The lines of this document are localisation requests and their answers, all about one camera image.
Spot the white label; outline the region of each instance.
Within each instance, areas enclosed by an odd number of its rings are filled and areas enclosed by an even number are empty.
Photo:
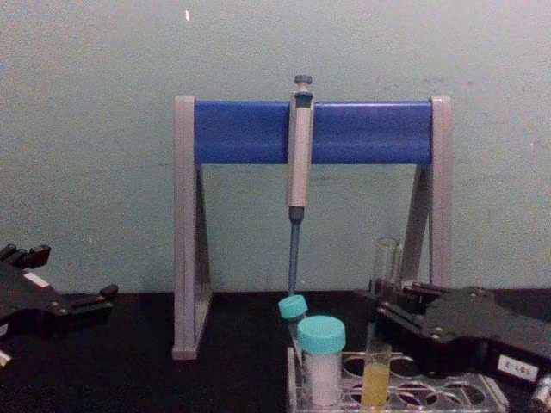
[[[498,370],[531,381],[532,383],[536,382],[538,373],[536,366],[512,359],[506,355],[499,356]]]
[[[34,284],[36,284],[38,287],[48,287],[49,284],[42,280],[38,275],[33,273],[26,273],[25,278],[29,281],[32,281]]]

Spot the micropipette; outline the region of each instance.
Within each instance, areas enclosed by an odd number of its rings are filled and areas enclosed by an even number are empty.
[[[291,93],[289,107],[287,205],[291,221],[289,251],[289,295],[296,288],[296,271],[299,259],[300,223],[304,218],[308,175],[312,162],[313,93],[308,90],[312,77],[294,77],[297,90]]]

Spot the teal cap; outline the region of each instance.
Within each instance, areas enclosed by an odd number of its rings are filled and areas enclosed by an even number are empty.
[[[298,326],[299,346],[307,353],[335,354],[346,344],[344,324],[328,316],[306,317]]]
[[[308,311],[306,300],[300,294],[289,295],[277,303],[279,306],[279,312],[282,318],[286,320],[289,318],[295,318],[301,316]]]

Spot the green wall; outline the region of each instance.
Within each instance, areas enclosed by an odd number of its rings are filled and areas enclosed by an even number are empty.
[[[455,284],[550,287],[550,21],[545,2],[4,1],[0,242],[51,244],[37,273],[62,291],[171,290],[173,97],[287,100],[309,73],[320,100],[452,95]],[[299,286],[365,286],[412,174],[314,167]],[[284,168],[205,183],[214,288],[284,289]]]

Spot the blue pipette holder bar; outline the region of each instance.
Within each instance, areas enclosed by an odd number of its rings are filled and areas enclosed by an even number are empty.
[[[176,360],[196,358],[212,296],[201,165],[287,163],[288,120],[289,102],[175,99]],[[400,277],[417,278],[428,219],[430,282],[450,285],[453,150],[447,96],[316,102],[312,163],[417,165]]]

